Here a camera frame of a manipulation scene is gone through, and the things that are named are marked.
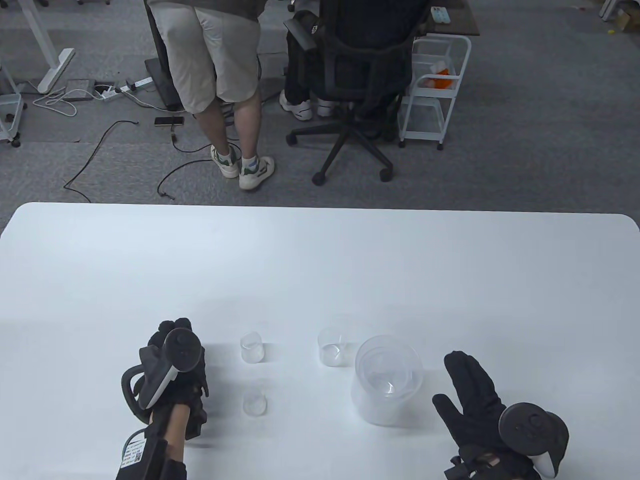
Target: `label sticker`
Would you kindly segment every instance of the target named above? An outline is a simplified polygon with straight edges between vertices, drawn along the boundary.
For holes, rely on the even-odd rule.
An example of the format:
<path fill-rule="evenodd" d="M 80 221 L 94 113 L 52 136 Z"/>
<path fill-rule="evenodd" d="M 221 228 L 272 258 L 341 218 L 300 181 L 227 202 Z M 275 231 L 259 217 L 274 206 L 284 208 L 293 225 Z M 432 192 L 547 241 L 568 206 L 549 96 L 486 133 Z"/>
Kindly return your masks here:
<path fill-rule="evenodd" d="M 134 463 L 142 460 L 142 452 L 145 450 L 145 444 L 147 439 L 138 440 L 137 442 L 131 442 L 127 445 L 127 449 L 124 452 L 124 457 L 122 457 L 122 463 L 120 464 L 120 468 L 128 467 L 129 465 L 133 465 Z"/>

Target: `small glass cup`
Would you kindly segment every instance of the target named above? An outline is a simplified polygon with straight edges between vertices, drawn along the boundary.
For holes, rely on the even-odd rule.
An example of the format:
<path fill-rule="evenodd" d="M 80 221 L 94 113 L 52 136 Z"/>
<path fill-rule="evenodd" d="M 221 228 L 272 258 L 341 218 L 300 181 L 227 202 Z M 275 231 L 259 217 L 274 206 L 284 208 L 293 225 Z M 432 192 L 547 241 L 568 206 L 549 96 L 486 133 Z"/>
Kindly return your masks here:
<path fill-rule="evenodd" d="M 264 358 L 264 345 L 258 332 L 249 332 L 240 339 L 240 354 L 248 364 L 257 364 Z"/>
<path fill-rule="evenodd" d="M 267 398 L 262 390 L 249 388 L 242 397 L 242 409 L 250 417 L 260 417 L 267 410 Z"/>
<path fill-rule="evenodd" d="M 344 335 L 335 328 L 325 328 L 318 335 L 320 362 L 327 367 L 339 367 L 344 362 L 347 342 Z"/>

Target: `cardboard box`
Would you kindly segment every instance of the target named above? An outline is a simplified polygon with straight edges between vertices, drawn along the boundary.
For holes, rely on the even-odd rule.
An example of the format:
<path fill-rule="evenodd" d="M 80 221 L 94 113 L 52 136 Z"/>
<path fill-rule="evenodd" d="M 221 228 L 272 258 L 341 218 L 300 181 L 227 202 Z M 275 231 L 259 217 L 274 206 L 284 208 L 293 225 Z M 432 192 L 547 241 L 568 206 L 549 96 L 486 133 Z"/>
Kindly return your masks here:
<path fill-rule="evenodd" d="M 634 3 L 620 8 L 616 26 L 620 31 L 640 31 L 640 6 Z"/>

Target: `vr controller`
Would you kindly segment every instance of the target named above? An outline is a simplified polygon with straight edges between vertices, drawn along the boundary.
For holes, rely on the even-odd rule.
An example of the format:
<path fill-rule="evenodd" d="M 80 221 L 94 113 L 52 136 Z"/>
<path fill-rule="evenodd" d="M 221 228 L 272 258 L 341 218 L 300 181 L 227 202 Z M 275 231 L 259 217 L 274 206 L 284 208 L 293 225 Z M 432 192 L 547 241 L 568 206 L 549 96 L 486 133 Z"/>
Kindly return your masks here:
<path fill-rule="evenodd" d="M 540 476 L 553 479 L 569 442 L 569 430 L 556 414 L 546 412 L 532 403 L 516 403 L 505 409 L 498 420 L 502 441 L 515 452 L 531 459 Z M 476 445 L 466 445 L 459 456 L 451 459 L 453 468 L 445 471 L 447 480 L 511 480 L 500 463 L 489 466 L 479 461 L 490 451 Z"/>
<path fill-rule="evenodd" d="M 187 328 L 175 328 L 166 336 L 162 349 L 150 345 L 140 349 L 140 365 L 122 375 L 122 394 L 133 414 L 149 424 L 151 407 L 161 397 L 169 382 L 180 372 L 190 372 L 200 361 L 200 339 Z M 131 380 L 143 373 L 144 382 L 138 393 L 131 388 Z"/>

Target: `clear glass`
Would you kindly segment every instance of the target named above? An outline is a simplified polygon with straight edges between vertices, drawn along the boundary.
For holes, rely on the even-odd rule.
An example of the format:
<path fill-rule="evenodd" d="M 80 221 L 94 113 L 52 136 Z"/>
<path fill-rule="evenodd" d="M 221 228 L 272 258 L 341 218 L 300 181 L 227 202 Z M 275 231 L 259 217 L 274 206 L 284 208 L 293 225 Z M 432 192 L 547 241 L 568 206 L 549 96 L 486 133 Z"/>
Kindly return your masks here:
<path fill-rule="evenodd" d="M 249 332 L 240 339 L 242 359 L 248 364 L 257 364 L 264 358 L 264 345 L 258 332 Z"/>
<path fill-rule="evenodd" d="M 339 367 L 344 362 L 344 349 L 347 342 L 344 335 L 335 328 L 325 328 L 318 335 L 318 354 L 320 362 L 327 367 Z"/>
<path fill-rule="evenodd" d="M 250 417 L 260 417 L 267 410 L 267 398 L 259 388 L 249 388 L 242 398 L 242 409 Z"/>
<path fill-rule="evenodd" d="M 393 426 L 423 377 L 420 357 L 409 345 L 388 335 L 373 337 L 356 354 L 351 399 L 367 422 Z"/>

